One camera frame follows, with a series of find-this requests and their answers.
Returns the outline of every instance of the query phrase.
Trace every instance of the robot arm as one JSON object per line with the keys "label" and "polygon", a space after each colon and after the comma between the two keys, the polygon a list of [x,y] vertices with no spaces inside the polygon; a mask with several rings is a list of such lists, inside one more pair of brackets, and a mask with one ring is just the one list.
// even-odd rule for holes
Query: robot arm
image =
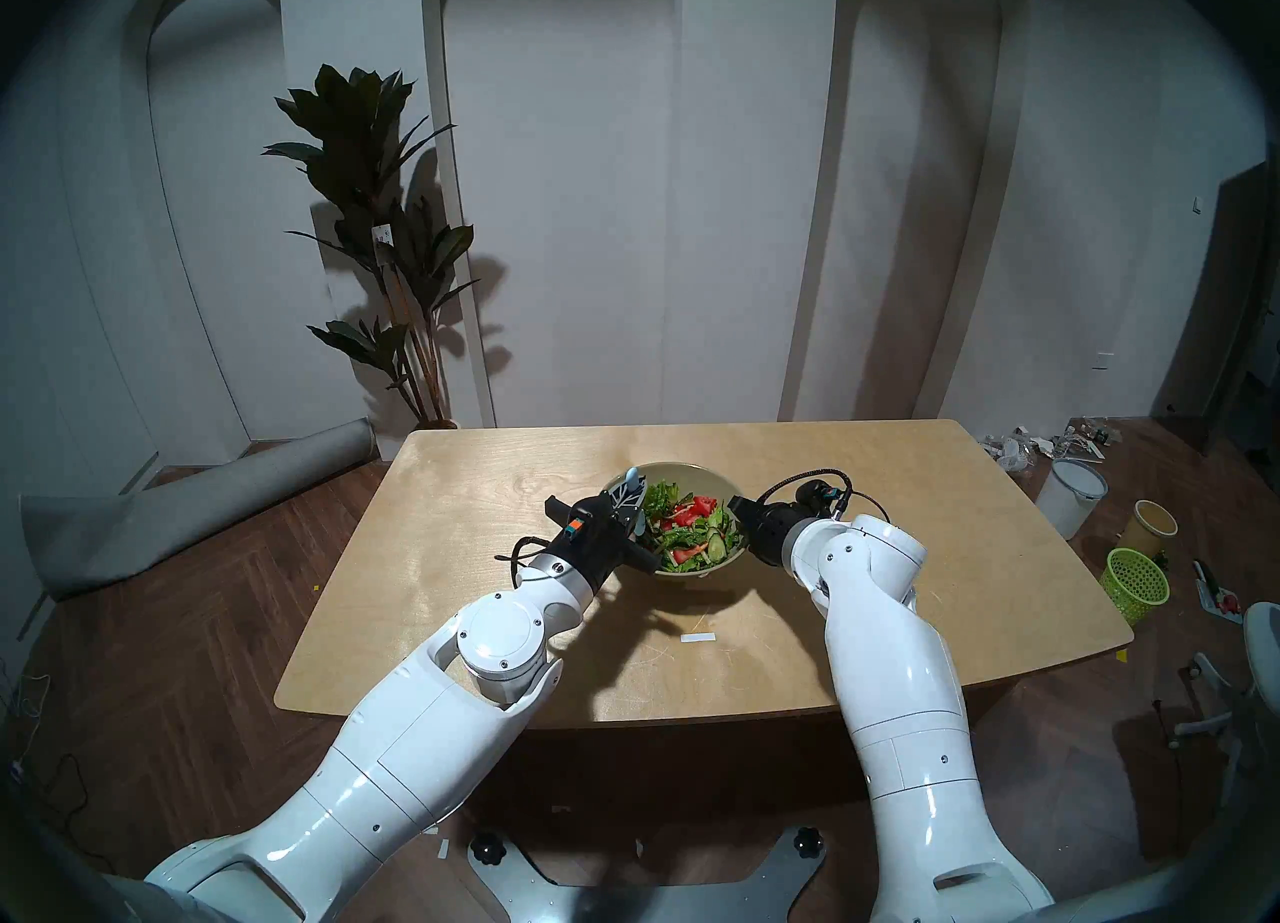
{"label": "robot arm", "polygon": [[783,567],[827,620],[836,698],[876,823],[872,919],[995,922],[1048,905],[987,818],[951,653],[915,614],[924,547],[884,520],[827,516],[837,499],[806,484],[794,503],[736,497],[730,508],[756,557]]}
{"label": "robot arm", "polygon": [[[559,682],[547,641],[582,612],[622,563],[658,559],[630,536],[644,479],[570,507],[554,497],[557,536],[516,588],[454,613],[356,705],[315,775],[244,833],[192,844],[147,881],[189,894],[234,920],[337,917],[401,845],[439,822],[489,773]],[[485,699],[445,668],[461,654]]]}

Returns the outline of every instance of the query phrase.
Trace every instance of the rolled carpet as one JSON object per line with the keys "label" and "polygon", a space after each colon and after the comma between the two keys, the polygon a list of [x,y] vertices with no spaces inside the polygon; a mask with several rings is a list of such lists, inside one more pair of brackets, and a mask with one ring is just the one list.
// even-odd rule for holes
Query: rolled carpet
{"label": "rolled carpet", "polygon": [[27,550],[52,599],[137,575],[375,451],[367,420],[128,495],[22,495]]}

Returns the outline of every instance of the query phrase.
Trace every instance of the wooden floor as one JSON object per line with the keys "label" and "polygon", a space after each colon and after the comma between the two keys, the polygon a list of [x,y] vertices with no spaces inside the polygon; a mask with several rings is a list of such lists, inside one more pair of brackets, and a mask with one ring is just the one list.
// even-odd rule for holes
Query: wooden floor
{"label": "wooden floor", "polygon": [[[1179,751],[1179,798],[1152,709],[1161,699],[1170,726],[1190,716],[1179,668],[1197,649],[1247,681],[1240,629],[1199,609],[1192,558],[1245,604],[1277,598],[1280,499],[1244,457],[1224,444],[1202,458],[1152,421],[1120,426],[1103,467],[1111,494],[1071,543],[1100,571],[1133,502],[1162,503],[1181,527],[1170,602],[1139,626],[1128,661],[1107,654],[969,698],[992,822],[1059,899],[1149,871],[1212,814],[1213,742]],[[27,668],[51,689],[26,767],[45,781],[60,755],[77,755],[90,794],[72,823],[78,844],[141,877],[182,844],[253,826],[310,776],[339,722],[282,712],[271,695],[384,471],[355,469],[56,608]],[[10,748],[28,730],[10,721]],[[69,764],[49,799],[61,810],[79,801]],[[466,863],[476,824],[506,831],[564,883],[730,881],[785,826],[813,824],[829,855],[790,919],[863,918],[876,895],[865,791],[831,717],[527,732],[343,919],[504,919]],[[442,837],[452,840],[443,860]]]}

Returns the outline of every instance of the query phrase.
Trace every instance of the tomato slice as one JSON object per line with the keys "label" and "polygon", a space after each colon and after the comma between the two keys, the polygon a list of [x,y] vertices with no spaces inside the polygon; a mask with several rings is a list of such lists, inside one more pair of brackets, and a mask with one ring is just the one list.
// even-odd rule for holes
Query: tomato slice
{"label": "tomato slice", "polygon": [[676,559],[676,565],[684,565],[691,557],[701,554],[704,550],[707,550],[705,544],[699,544],[696,548],[676,548],[671,552],[671,557]]}

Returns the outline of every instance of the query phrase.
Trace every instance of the green mesh basket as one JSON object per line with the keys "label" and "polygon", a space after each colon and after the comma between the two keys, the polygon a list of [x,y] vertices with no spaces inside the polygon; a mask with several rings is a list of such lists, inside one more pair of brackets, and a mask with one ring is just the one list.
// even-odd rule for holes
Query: green mesh basket
{"label": "green mesh basket", "polygon": [[1130,627],[1169,599],[1169,579],[1156,562],[1133,548],[1107,554],[1102,588]]}

